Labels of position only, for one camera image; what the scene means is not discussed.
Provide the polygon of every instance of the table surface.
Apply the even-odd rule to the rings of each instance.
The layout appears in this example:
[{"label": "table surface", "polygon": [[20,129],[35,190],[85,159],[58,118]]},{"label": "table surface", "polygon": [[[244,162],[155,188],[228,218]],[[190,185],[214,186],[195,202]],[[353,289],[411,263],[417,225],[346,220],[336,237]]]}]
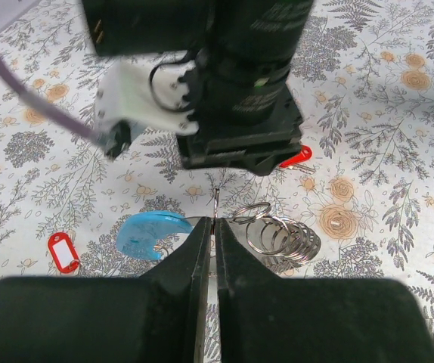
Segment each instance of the table surface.
[{"label": "table surface", "polygon": [[[116,60],[85,50],[76,0],[43,0],[0,35],[5,62],[26,85],[91,124],[98,81]],[[156,64],[166,54],[128,61]],[[276,216],[322,239],[286,277],[386,277],[407,284],[434,324],[434,2],[319,1],[288,85],[305,116],[313,175],[278,169],[186,171],[175,139],[149,130],[115,163],[19,102],[0,81],[0,278],[58,275],[48,237],[66,231],[84,276],[139,275],[153,264],[124,257],[116,233],[128,215],[167,209],[222,216],[267,200]],[[181,241],[165,240],[174,249]],[[215,301],[209,305],[216,329]],[[207,343],[209,361],[219,354]]]}]

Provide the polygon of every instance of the black cable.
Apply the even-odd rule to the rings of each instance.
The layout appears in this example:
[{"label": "black cable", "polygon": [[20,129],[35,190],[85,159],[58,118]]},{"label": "black cable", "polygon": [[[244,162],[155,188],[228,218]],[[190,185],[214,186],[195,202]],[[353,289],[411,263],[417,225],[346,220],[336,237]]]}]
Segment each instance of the black cable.
[{"label": "black cable", "polygon": [[172,108],[172,107],[166,106],[158,98],[157,93],[155,92],[155,88],[153,86],[153,78],[155,77],[155,74],[157,73],[157,71],[158,71],[159,68],[161,68],[163,66],[179,66],[179,65],[182,65],[182,64],[186,64],[188,62],[194,61],[195,57],[196,57],[195,52],[188,51],[181,60],[176,60],[174,62],[163,62],[163,63],[158,64],[157,66],[155,66],[151,70],[150,76],[148,77],[148,85],[150,86],[150,91],[151,91],[151,95],[152,95],[153,99],[158,104],[158,106],[160,108],[162,108],[163,110],[169,111],[169,112],[172,112],[172,113],[183,113],[183,112],[188,112],[190,110],[193,110],[195,108],[195,102],[190,102],[186,106],[178,107],[178,108]]}]

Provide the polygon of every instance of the red key tag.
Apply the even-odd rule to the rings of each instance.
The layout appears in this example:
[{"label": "red key tag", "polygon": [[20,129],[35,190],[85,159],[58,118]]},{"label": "red key tag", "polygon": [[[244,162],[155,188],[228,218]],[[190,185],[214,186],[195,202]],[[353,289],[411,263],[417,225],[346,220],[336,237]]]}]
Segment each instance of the red key tag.
[{"label": "red key tag", "polygon": [[57,269],[63,274],[70,274],[79,265],[79,257],[70,237],[63,232],[53,234],[48,242],[49,251],[56,262]]},{"label": "red key tag", "polygon": [[297,154],[295,157],[292,157],[291,159],[288,159],[284,162],[282,162],[279,167],[281,168],[287,168],[289,166],[292,166],[294,164],[303,163],[305,161],[308,161],[313,156],[313,151],[309,146],[301,146],[301,152]]}]

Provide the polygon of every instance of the white mounting bracket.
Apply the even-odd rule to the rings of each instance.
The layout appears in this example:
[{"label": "white mounting bracket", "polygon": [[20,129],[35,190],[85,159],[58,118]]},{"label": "white mounting bracket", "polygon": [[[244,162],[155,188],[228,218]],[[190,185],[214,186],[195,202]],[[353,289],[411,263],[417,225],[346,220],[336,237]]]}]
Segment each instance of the white mounting bracket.
[{"label": "white mounting bracket", "polygon": [[[120,121],[132,130],[132,142],[147,128],[161,129],[178,135],[197,133],[197,122],[188,121],[191,113],[171,113],[158,106],[148,83],[151,68],[126,62],[114,64],[100,81],[95,100],[95,131],[109,134]],[[160,69],[153,78],[158,98],[169,107],[177,107],[188,92],[178,82],[179,75]]]}]

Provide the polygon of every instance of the blue key tag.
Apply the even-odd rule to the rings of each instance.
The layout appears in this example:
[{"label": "blue key tag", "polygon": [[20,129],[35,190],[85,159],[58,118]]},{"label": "blue key tag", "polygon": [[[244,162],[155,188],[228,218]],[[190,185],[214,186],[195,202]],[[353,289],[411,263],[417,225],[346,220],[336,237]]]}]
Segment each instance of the blue key tag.
[{"label": "blue key tag", "polygon": [[152,211],[129,217],[116,237],[116,248],[134,259],[159,260],[154,250],[158,240],[175,233],[190,233],[192,225],[184,216],[167,211]]}]

